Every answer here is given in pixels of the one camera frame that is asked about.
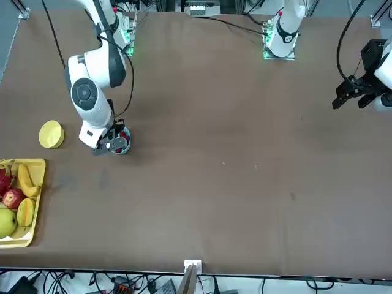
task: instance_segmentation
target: yellow tray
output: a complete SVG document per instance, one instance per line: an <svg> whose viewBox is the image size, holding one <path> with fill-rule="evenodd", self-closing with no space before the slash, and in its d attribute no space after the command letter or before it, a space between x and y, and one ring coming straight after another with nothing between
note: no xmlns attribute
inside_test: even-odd
<svg viewBox="0 0 392 294"><path fill-rule="evenodd" d="M0 163L5 164L9 161L11 161L11 159L0 160ZM46 167L46 163L43 159L15 159L15 162L18 164L24 164L27 167L33 185L42 186ZM18 181L16 181L15 186L19 187ZM32 199L36 201L36 207L34 210L34 217L32 219L31 226L17 227L10 236L0 239L0 248L27 247L31 243L34 232L36 230L41 191L39 192L37 197L34 197ZM0 204L0 206L0 209L4 209L4 206L2 204Z"/></svg>

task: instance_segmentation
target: green apple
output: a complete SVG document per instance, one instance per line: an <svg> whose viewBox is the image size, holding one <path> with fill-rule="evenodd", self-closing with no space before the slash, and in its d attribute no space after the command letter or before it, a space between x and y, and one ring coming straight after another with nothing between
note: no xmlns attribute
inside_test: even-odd
<svg viewBox="0 0 392 294"><path fill-rule="evenodd" d="M0 208L0 239L11 235L17 227L15 213L7 208Z"/></svg>

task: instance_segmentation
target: floor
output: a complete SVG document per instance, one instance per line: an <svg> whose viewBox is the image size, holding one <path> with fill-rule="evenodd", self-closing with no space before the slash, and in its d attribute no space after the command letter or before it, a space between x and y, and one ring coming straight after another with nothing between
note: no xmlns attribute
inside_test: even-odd
<svg viewBox="0 0 392 294"><path fill-rule="evenodd" d="M360 0L352 0L352 6L355 8ZM380 5L382 0L368 0L363 8L359 11L358 16L368 17L370 14ZM31 9L42 9L41 2L38 0L23 0L27 7ZM262 14L275 14L282 6L284 0L266 0L264 6L261 9L255 11L255 13ZM69 0L50 0L47 1L48 9L73 9L77 8L75 1ZM7 56L10 51L13 37L17 32L19 24L18 19L19 12L13 6L10 0L0 1L0 82L2 73L6 70ZM316 17L348 17L350 15L349 7L343 0L320 0L314 16ZM384 38L392 36L392 30L385 29L382 31ZM22 275L29 275L30 273L12 272L6 273L0 276L0 291L8 291L11 286ZM91 274L79 273L76 275L72 283L67 281L64 282L64 287L68 289L69 293L89 293L96 291L95 285L88 286ZM164 276L157 281L157 286L163 285L165 281L173 279L176 287L178 288L181 277L168 277ZM197 287L197 293L208 293L213 291L213 281L211 278L205 278L203 281L203 290L200 286ZM98 276L98 282L101 289L110 289L112 283L104 276ZM218 283L220 290L233 290L236 289L238 293L261 293L262 279L249 279L249 278L235 278L235 277L219 277ZM51 278L48 280L48 285L51 284ZM41 275L37 282L36 287L39 289L39 293L43 293L43 275ZM336 284L334 288L328 291L328 294L334 293L392 293L392 287L381 286L381 285L362 285L362 284ZM281 293L281 294L292 294L292 293L313 293L303 281L280 281L280 280L267 280L265 283L265 293Z"/></svg>
<svg viewBox="0 0 392 294"><path fill-rule="evenodd" d="M32 272L14 272L14 273L5 273L0 276L0 292L8 291L20 277L29 275ZM45 279L46 273L41 274L36 280L34 286L38 289L38 293L43 292L43 282ZM62 286L68 293L71 294L84 294L84 293L99 293L97 291L97 287L95 284L89 286L91 273L77 273L75 278L70 280L68 277L65 278L62 282ZM116 277L116 274L110 274L110 277ZM137 275L129 275L129 279L135 277ZM150 275L149 279L154 279L157 276ZM162 276L156 281L156 288L159 289L163 286L169 279L173 280L173 283L178 289L181 283L181 276ZM209 292L214 291L214 281L212 277L209 276L201 276L200 280L203 284L203 288L200 286L200 283L196 284L195 294L208 294ZM49 276L46 283L46 293L50 293L48 289L54 280ZM97 275L97 283L98 287L104 291L108 290L108 292L113 289L113 283L103 274ZM219 290L222 292L229 290L236 290L236 292L230 292L231 294L239 293L239 294L262 294L262 278L242 278L242 277L217 277L217 283L219 286ZM328 287L331 284L329 282L318 282L318 287ZM279 294L313 294L315 290L312 290L306 285L305 281L282 281L282 280L272 280L267 279L264 286L265 294L269 293L279 293ZM346 283L335 283L334 287L328 291L328 294L387 294L392 293L392 287L390 286L382 286L382 285L363 285L363 284L346 284Z"/></svg>

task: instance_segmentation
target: yellow cup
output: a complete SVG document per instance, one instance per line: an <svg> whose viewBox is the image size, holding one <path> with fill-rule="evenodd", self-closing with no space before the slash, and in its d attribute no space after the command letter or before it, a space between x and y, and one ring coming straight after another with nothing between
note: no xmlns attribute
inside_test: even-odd
<svg viewBox="0 0 392 294"><path fill-rule="evenodd" d="M39 131L39 143L45 148L57 148L64 141L64 130L58 121L47 121Z"/></svg>

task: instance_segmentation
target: brown table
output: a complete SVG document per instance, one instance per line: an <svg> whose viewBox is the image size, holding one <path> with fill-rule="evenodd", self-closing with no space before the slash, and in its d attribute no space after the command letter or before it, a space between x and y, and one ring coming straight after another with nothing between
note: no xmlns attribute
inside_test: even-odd
<svg viewBox="0 0 392 294"><path fill-rule="evenodd" d="M97 48L83 11L51 14L66 58ZM331 107L346 21L305 19L288 62L264 61L258 35L149 13L124 115L132 149L93 157L46 16L32 12L0 85L1 157L43 157L47 180L35 241L1 251L1 265L182 271L197 258L207 273L391 278L392 116ZM347 75L375 37L369 20L352 23ZM105 90L118 111L130 77ZM56 150L37 139L49 119L66 131Z"/></svg>

